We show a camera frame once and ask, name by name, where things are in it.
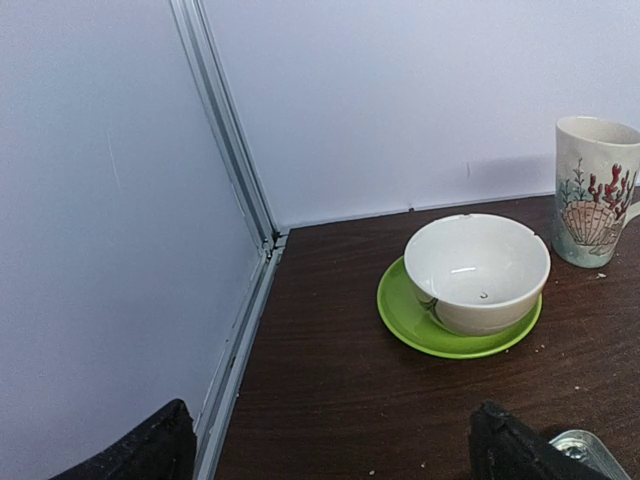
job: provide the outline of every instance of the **wall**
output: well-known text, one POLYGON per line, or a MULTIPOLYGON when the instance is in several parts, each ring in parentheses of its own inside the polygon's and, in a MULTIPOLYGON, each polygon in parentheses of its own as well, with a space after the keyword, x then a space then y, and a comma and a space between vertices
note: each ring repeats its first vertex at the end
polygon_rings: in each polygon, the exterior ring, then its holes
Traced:
POLYGON ((257 251, 168 2, 0 8, 0 477, 200 411, 257 251))
POLYGON ((635 0, 204 0, 283 226, 550 192, 554 124, 640 127, 635 0))

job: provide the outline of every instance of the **table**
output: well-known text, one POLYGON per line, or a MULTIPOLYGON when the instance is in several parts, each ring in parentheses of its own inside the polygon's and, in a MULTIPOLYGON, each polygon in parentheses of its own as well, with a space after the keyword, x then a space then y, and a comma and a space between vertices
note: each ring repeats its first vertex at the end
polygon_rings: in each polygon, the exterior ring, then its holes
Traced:
POLYGON ((493 213, 549 245, 552 207, 537 197, 293 230, 216 478, 469 478, 469 416, 487 398, 549 438, 594 432, 640 477, 640 220, 604 268, 552 253, 540 320, 509 353, 430 357, 378 315, 380 277, 425 223, 493 213))

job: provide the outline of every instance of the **bowl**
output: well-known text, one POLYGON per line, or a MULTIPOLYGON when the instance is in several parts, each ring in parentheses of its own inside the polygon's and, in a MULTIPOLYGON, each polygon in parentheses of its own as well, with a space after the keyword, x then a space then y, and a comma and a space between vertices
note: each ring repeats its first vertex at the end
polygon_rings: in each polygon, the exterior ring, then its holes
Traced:
POLYGON ((532 230, 497 215, 442 218, 409 240, 404 263, 416 298, 458 335, 485 336, 533 308, 551 269, 532 230))

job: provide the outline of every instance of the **silver metal container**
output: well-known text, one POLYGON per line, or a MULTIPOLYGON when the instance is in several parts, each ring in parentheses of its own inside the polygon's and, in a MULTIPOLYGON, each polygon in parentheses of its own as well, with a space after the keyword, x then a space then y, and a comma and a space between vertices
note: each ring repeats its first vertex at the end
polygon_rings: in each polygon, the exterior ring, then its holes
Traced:
POLYGON ((606 475, 611 480, 631 480, 604 443, 585 430, 569 430, 551 440, 566 456, 606 475))

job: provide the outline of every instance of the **green plate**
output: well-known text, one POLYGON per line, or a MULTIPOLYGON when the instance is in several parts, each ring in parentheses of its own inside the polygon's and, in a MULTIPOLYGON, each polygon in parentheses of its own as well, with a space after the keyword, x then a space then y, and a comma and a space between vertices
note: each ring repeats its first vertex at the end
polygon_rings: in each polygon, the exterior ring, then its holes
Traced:
POLYGON ((486 337, 463 337, 447 332, 411 291, 403 257, 393 262, 378 286, 378 310, 396 337, 424 353, 444 358, 478 358, 493 355, 515 345, 535 326, 542 309, 542 295, 527 315, 508 329, 486 337))

